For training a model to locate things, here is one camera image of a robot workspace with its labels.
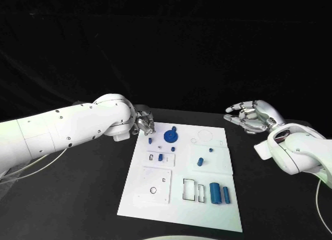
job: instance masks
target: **black table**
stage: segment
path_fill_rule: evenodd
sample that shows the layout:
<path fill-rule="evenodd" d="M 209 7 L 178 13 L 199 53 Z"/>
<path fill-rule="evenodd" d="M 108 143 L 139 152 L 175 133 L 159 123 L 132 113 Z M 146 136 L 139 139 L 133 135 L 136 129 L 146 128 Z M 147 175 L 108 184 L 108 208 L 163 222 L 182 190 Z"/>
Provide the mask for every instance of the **black table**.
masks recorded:
<path fill-rule="evenodd" d="M 222 114 L 153 109 L 153 115 L 156 122 L 225 128 L 244 233 L 117 216 L 137 136 L 121 142 L 103 136 L 68 149 L 42 172 L 15 183 L 0 203 L 0 240 L 140 240 L 165 235 L 332 239 L 316 212 L 318 178 L 289 175 L 254 150 L 267 133 L 247 135 Z M 319 192 L 332 229 L 332 190 L 322 184 Z"/>

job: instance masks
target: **blue object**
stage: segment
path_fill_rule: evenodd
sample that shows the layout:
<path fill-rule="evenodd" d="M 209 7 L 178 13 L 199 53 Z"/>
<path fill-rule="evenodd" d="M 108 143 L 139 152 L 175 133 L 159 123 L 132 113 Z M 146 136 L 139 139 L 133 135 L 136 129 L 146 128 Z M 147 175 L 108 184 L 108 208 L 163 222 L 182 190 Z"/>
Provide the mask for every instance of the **blue object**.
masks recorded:
<path fill-rule="evenodd" d="M 202 166 L 202 163 L 204 163 L 204 158 L 201 157 L 201 158 L 198 159 L 196 165 L 201 167 L 201 166 Z"/>
<path fill-rule="evenodd" d="M 221 204 L 222 203 L 222 195 L 221 195 L 221 185 L 217 182 L 209 184 L 211 188 L 211 203 Z"/>
<path fill-rule="evenodd" d="M 172 127 L 172 130 L 166 131 L 163 134 L 163 139 L 168 143 L 173 143 L 179 139 L 179 135 L 176 133 L 176 127 Z"/>
<path fill-rule="evenodd" d="M 231 201 L 230 201 L 230 190 L 228 190 L 228 187 L 225 186 L 222 189 L 224 189 L 225 203 L 230 204 Z"/>

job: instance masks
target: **cable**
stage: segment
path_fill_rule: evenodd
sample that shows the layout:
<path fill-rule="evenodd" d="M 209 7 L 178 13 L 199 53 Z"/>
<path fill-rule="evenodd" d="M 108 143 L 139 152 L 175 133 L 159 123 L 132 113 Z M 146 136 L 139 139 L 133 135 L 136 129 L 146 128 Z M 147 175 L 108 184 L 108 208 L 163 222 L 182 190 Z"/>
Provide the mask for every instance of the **cable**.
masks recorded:
<path fill-rule="evenodd" d="M 319 184 L 318 184 L 316 196 L 315 196 L 315 202 L 316 202 L 316 208 L 318 208 L 319 218 L 320 218 L 320 220 L 322 220 L 322 223 L 323 223 L 323 225 L 325 225 L 328 231 L 329 231 L 330 234 L 332 234 L 332 231 L 330 231 L 330 229 L 329 229 L 329 227 L 328 227 L 328 225 L 326 225 L 326 223 L 325 223 L 325 221 L 323 221 L 323 217 L 322 217 L 320 210 L 319 210 L 319 204 L 318 204 L 318 196 L 319 196 L 320 183 L 322 183 L 322 180 L 319 180 Z"/>
<path fill-rule="evenodd" d="M 9 183 L 9 182 L 12 182 L 12 181 L 16 181 L 16 180 L 19 180 L 19 179 L 23 179 L 23 178 L 32 176 L 34 174 L 36 174 L 41 170 L 44 170 L 44 169 L 57 161 L 57 159 L 62 156 L 62 154 L 65 153 L 65 151 L 67 151 L 67 148 L 65 148 L 65 150 L 62 151 L 62 153 L 59 154 L 59 156 L 54 159 L 54 161 L 52 161 L 45 167 L 42 167 L 38 171 L 35 171 L 34 173 L 22 176 L 22 177 L 18 177 L 18 178 L 15 178 L 15 179 L 12 179 L 12 180 L 9 180 L 9 181 L 0 182 L 0 185 Z"/>
<path fill-rule="evenodd" d="M 28 166 L 25 166 L 23 168 L 21 168 L 18 171 L 12 172 L 10 174 L 5 175 L 0 177 L 0 180 L 8 178 L 10 175 L 18 174 L 19 172 L 22 172 L 23 170 L 26 170 L 34 164 L 36 164 L 48 155 L 42 156 L 34 163 L 31 163 Z"/>

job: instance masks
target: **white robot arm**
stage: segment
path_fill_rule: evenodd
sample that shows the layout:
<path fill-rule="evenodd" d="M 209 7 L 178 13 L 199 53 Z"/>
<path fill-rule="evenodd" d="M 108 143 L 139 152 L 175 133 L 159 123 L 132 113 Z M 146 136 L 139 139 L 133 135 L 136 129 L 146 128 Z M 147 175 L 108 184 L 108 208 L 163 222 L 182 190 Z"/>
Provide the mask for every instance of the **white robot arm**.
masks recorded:
<path fill-rule="evenodd" d="M 316 130 L 296 123 L 286 123 L 279 111 L 263 100 L 232 105 L 227 113 L 240 110 L 238 117 L 224 119 L 240 125 L 248 134 L 269 131 L 267 140 L 254 146 L 263 160 L 274 159 L 290 175 L 315 174 L 332 188 L 332 140 Z"/>
<path fill-rule="evenodd" d="M 84 103 L 0 123 L 0 173 L 18 164 L 71 148 L 101 135 L 114 141 L 130 138 L 140 129 L 153 134 L 149 107 L 133 106 L 120 94 L 106 94 Z"/>

